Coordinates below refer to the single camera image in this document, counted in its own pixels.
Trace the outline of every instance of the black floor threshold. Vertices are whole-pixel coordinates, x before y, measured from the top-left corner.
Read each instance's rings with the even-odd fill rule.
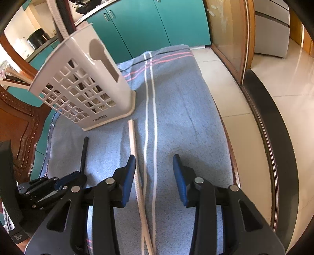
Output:
[[[270,167],[271,226],[287,250],[299,204],[298,169],[291,139],[275,102],[251,69],[246,71],[241,89],[262,134]]]

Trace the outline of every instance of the silver cabinet handle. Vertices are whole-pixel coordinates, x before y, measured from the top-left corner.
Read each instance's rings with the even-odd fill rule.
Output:
[[[103,13],[103,15],[104,15],[106,21],[110,21],[109,17],[107,16],[107,13]]]
[[[111,17],[112,17],[113,19],[116,18],[116,16],[115,16],[115,14],[113,13],[113,11],[109,11],[109,13],[111,14]]]

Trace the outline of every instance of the silver screw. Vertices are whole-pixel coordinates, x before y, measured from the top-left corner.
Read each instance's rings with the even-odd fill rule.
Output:
[[[114,184],[114,183],[115,183],[115,179],[114,179],[114,178],[107,178],[107,179],[106,179],[106,183],[107,183],[108,185]]]
[[[80,189],[81,189],[81,188],[80,188],[79,186],[73,186],[73,187],[71,188],[71,191],[72,191],[73,193],[76,193],[76,192],[79,192]]]
[[[198,184],[202,184],[204,182],[204,179],[202,177],[196,177],[194,181]]]
[[[239,191],[239,187],[238,187],[237,185],[231,185],[231,186],[230,186],[230,189],[231,189],[232,191],[234,191],[234,192]]]

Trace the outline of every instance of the tile floor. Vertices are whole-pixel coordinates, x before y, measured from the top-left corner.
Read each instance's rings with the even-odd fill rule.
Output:
[[[226,126],[241,188],[270,222],[271,182],[268,162],[250,107],[227,68],[211,49],[192,51]]]
[[[286,59],[255,55],[252,70],[287,126],[299,174],[299,208],[289,249],[314,214],[314,59],[290,40]]]

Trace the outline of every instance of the blue cloth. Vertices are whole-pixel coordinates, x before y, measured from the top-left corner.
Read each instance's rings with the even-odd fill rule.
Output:
[[[133,119],[139,170],[143,182],[146,85],[145,72],[141,70],[144,70],[146,58],[149,92],[146,214],[152,236],[155,136],[152,81],[154,81],[158,129],[156,254],[184,255],[189,254],[190,250],[195,208],[187,209],[180,201],[172,169],[172,158],[178,153],[182,163],[194,168],[198,176],[206,178],[216,186],[228,187],[233,183],[230,154],[216,105],[188,46],[171,46],[150,54],[146,52],[119,65],[130,87],[136,91],[136,109],[130,117],[84,132],[67,118],[55,116],[42,175],[63,177],[79,170],[84,137],[89,136],[87,185],[94,186],[112,176],[115,169],[125,166],[129,158],[127,122]],[[219,254],[223,252],[221,214],[218,218]],[[115,219],[121,255],[141,254],[141,221],[134,187],[127,206],[124,209],[115,209]]]

